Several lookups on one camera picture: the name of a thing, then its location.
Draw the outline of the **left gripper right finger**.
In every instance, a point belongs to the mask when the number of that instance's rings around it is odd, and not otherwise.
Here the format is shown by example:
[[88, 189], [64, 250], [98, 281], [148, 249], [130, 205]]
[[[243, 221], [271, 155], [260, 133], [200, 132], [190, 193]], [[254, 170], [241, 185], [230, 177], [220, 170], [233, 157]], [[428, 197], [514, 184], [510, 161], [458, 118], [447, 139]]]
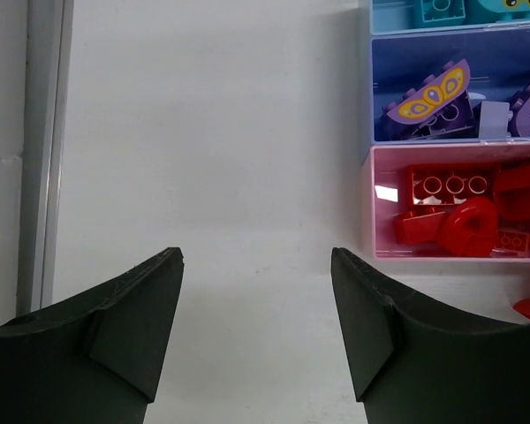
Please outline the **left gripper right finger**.
[[331, 278], [352, 386], [371, 423], [530, 423], [530, 324], [472, 314], [345, 248]]

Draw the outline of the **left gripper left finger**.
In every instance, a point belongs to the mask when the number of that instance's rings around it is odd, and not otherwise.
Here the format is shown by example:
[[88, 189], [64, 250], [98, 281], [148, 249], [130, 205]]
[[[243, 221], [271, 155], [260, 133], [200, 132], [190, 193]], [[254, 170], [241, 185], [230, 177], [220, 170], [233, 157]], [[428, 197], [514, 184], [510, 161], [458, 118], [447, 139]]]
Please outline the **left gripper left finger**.
[[155, 400], [184, 274], [168, 247], [0, 325], [0, 423], [141, 423]]

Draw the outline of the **red half round lego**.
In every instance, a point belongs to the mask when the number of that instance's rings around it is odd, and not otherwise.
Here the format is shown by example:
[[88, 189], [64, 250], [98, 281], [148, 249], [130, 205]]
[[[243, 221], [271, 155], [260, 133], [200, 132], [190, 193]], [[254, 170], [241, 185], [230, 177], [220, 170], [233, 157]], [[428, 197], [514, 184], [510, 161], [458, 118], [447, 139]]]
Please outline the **red half round lego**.
[[485, 197], [474, 197], [452, 210], [441, 226], [436, 242], [450, 254], [489, 257], [496, 245], [496, 205]]

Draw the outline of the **red slope lego brick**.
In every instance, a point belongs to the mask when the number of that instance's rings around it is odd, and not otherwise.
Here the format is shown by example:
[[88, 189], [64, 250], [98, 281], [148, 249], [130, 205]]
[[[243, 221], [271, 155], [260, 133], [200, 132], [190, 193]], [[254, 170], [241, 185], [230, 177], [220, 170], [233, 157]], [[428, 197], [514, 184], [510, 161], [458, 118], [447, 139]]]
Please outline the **red slope lego brick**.
[[455, 206], [473, 197], [492, 197], [500, 166], [495, 163], [425, 163], [404, 172], [400, 196], [409, 206]]

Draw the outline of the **red flower round lego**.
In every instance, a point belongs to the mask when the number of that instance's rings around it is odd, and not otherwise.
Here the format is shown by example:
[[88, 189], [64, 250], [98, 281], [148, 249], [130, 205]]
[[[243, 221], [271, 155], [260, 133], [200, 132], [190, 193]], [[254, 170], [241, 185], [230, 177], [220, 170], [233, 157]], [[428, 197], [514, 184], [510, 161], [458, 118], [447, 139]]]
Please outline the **red flower round lego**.
[[501, 170], [495, 178], [493, 194], [503, 219], [530, 220], [530, 163]]

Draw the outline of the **purple lego brick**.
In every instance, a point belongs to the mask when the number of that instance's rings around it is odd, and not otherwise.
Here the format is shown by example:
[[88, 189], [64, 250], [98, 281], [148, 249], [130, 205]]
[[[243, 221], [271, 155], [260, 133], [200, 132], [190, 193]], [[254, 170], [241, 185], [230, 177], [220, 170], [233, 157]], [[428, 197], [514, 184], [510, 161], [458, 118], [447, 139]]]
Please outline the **purple lego brick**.
[[402, 125], [383, 114], [375, 121], [376, 141], [431, 140], [460, 138], [471, 133], [475, 118], [465, 91], [423, 123]]

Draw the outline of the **small lavender lego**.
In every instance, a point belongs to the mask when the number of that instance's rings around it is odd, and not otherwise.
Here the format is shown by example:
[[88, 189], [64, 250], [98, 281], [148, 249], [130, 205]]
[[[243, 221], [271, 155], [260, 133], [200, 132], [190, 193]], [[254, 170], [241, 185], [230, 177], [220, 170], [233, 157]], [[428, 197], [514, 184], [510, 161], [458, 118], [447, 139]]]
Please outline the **small lavender lego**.
[[480, 105], [478, 136], [483, 140], [504, 139], [510, 135], [512, 111], [508, 102], [483, 101]]

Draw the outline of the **purple butterfly lego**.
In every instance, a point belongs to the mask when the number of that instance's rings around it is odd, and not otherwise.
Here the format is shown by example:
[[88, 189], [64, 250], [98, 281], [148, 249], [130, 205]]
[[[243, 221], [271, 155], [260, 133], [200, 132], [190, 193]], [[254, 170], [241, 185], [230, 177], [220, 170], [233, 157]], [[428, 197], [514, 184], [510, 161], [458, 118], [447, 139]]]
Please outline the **purple butterfly lego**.
[[468, 88], [471, 77], [469, 63], [450, 61], [442, 72], [429, 75], [419, 89], [409, 89], [402, 102], [392, 102], [383, 109], [383, 116], [401, 125], [421, 124], [450, 105]]

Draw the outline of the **teal square lego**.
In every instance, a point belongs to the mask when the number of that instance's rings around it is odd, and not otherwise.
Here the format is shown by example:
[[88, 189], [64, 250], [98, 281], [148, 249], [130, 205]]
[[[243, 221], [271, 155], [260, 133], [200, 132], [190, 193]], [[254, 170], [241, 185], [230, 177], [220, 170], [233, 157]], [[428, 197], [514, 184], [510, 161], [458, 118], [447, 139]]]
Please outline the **teal square lego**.
[[420, 0], [414, 3], [417, 27], [448, 27], [460, 25], [466, 19], [463, 0]]

